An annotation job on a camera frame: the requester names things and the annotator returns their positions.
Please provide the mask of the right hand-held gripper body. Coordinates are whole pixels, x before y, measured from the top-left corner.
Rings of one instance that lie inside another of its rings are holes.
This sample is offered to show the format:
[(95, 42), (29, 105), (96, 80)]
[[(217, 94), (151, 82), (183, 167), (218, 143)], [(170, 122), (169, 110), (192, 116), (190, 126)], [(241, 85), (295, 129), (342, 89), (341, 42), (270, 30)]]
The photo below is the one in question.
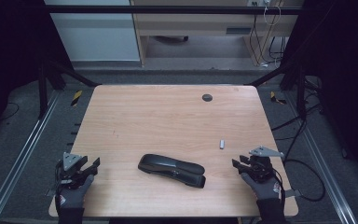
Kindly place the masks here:
[(284, 156), (282, 152), (264, 146), (250, 150), (249, 154), (250, 157), (245, 163), (250, 165), (249, 176), (257, 183), (263, 183), (275, 176), (270, 158)]

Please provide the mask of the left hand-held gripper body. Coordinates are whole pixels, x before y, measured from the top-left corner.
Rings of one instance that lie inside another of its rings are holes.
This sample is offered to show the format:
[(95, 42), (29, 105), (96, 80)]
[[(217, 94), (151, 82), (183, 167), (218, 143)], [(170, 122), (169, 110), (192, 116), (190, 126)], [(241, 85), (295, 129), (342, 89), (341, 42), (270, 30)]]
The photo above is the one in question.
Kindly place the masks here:
[(77, 189), (86, 180), (83, 171), (77, 168), (78, 161), (84, 156), (63, 153), (62, 159), (56, 165), (56, 188)]

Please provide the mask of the black stapler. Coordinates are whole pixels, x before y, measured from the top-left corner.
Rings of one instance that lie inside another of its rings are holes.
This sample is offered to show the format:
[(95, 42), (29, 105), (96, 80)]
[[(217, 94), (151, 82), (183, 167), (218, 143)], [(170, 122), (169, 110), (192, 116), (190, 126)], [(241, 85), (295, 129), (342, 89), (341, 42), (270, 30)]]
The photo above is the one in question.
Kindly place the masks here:
[(138, 163), (138, 169), (148, 174), (166, 176), (199, 189), (203, 189), (206, 182), (203, 166), (157, 154), (144, 154)]

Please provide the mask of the person's right hand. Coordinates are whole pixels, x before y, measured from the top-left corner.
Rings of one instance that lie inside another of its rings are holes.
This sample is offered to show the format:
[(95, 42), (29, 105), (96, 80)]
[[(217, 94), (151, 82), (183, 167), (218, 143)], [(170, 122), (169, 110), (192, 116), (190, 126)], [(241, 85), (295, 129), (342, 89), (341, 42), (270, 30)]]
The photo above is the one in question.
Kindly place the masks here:
[(255, 182), (248, 174), (241, 174), (242, 180), (250, 186), (258, 201), (261, 200), (280, 200), (281, 186), (275, 177), (265, 182)]

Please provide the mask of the yellow tool right floor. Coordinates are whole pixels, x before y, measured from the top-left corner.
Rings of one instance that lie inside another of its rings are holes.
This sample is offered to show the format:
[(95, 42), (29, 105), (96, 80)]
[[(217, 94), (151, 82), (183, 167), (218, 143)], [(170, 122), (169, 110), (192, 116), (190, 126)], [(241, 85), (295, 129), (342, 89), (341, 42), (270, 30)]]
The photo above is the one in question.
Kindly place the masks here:
[(274, 102), (274, 103), (277, 103), (277, 104), (280, 104), (280, 105), (286, 105), (286, 104), (287, 104), (285, 100), (278, 99), (278, 98), (276, 97), (276, 94), (275, 94), (274, 91), (271, 91), (271, 92), (270, 92), (270, 101), (271, 101), (271, 102)]

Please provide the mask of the black curtain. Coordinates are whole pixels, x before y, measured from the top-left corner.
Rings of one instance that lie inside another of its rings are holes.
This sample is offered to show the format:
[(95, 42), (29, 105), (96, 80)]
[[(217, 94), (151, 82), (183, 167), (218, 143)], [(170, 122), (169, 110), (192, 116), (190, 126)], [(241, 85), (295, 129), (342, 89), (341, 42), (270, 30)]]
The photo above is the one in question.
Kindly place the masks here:
[(304, 0), (289, 38), (289, 60), (305, 38), (302, 56), (308, 75), (322, 81), (323, 104), (344, 148), (358, 162), (358, 0)]
[(55, 62), (70, 68), (69, 56), (49, 13), (36, 10), (45, 0), (0, 0), (0, 117), (8, 96), (37, 80), (36, 46)]

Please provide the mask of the white cabinet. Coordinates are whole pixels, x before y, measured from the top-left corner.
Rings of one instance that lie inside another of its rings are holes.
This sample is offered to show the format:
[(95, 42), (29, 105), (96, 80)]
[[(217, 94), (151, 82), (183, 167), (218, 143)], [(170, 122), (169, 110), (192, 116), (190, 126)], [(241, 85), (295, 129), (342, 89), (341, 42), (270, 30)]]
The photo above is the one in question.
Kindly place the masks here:
[(51, 13), (72, 62), (139, 61), (131, 14)]

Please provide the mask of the light wooden desk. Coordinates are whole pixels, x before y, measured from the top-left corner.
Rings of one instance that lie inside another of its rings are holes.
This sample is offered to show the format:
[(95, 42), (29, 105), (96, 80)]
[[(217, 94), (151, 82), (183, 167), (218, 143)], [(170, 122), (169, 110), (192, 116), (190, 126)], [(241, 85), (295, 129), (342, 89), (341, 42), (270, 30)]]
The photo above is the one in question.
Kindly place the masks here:
[[(305, 0), (130, 0), (132, 6), (203, 6), (203, 7), (301, 7)], [(133, 16), (138, 49), (146, 54), (149, 36), (211, 35), (241, 36), (254, 65), (267, 61), (267, 49), (275, 36), (288, 37), (296, 15), (267, 14), (135, 14)]]

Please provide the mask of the aluminium floor rail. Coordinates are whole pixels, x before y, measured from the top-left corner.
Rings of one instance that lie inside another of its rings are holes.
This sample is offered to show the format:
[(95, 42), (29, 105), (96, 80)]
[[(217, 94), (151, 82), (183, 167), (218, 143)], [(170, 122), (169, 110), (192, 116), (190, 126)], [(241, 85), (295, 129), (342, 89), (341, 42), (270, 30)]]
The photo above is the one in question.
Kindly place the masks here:
[(23, 145), (21, 152), (14, 164), (12, 165), (10, 171), (7, 174), (7, 177), (3, 184), (0, 187), (0, 215), (11, 195), (13, 189), (15, 188), (20, 176), (24, 170), (25, 165), (30, 159), (34, 148), (38, 143), (42, 132), (44, 131), (53, 110), (55, 109), (57, 102), (61, 96), (61, 91), (53, 91), (48, 100), (48, 107), (46, 112), (42, 115), (40, 119), (35, 123), (31, 133), (29, 134), (25, 144)]
[(316, 170), (316, 173), (321, 178), (324, 183), (325, 189), (325, 199), (329, 199), (331, 204), (334, 207), (334, 210), (337, 214), (340, 224), (358, 224), (358, 221), (352, 212), (352, 209), (344, 196), (344, 193), (339, 186), (337, 179), (330, 170), (329, 165), (327, 164), (324, 156), (317, 146), (317, 142), (313, 137), (310, 128), (308, 127), (309, 115), (312, 114), (311, 107), (319, 107), (319, 101), (313, 93), (307, 93), (305, 99), (302, 100), (302, 103), (305, 104), (305, 117), (306, 121), (299, 121), (301, 137), (303, 138), (306, 149), (310, 154), (310, 158), (313, 163), (313, 167)]

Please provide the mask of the yellow-handled tool on floor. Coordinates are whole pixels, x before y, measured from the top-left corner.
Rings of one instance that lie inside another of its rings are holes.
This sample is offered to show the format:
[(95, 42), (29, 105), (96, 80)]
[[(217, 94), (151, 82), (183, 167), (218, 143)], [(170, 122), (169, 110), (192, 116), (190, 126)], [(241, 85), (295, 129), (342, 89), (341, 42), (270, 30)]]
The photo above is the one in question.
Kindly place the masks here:
[(82, 94), (82, 91), (77, 91), (77, 92), (75, 93), (75, 95), (74, 95), (74, 97), (73, 97), (73, 100), (72, 100), (72, 102), (71, 102), (71, 106), (76, 106), (76, 105), (77, 105), (77, 102), (78, 102), (78, 100), (79, 100), (81, 94)]

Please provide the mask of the black metal frame strut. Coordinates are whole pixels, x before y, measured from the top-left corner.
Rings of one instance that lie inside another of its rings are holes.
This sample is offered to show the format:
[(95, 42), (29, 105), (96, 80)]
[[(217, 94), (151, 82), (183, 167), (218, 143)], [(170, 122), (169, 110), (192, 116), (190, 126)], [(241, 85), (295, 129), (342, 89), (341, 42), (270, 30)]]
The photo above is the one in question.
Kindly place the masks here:
[(67, 75), (88, 87), (99, 86), (99, 83), (81, 76), (73, 68), (49, 59), (42, 60), (38, 66), (39, 119), (42, 119), (48, 111), (47, 81), (54, 90), (63, 90), (66, 86), (63, 75)]
[(280, 87), (283, 91), (291, 90), (296, 85), (296, 111), (301, 119), (305, 120), (307, 116), (305, 103), (305, 70), (296, 63), (281, 64), (275, 70), (248, 83), (248, 86), (258, 87), (268, 80), (283, 74)]

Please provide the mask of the black horizontal frame bar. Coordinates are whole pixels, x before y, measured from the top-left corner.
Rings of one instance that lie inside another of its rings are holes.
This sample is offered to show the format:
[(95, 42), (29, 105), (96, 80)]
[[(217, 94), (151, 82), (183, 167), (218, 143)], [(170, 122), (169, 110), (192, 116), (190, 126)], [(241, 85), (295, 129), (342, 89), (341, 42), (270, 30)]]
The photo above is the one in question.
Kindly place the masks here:
[(117, 13), (117, 14), (267, 14), (299, 15), (303, 7), (203, 7), (203, 6), (64, 6), (48, 5), (50, 13)]

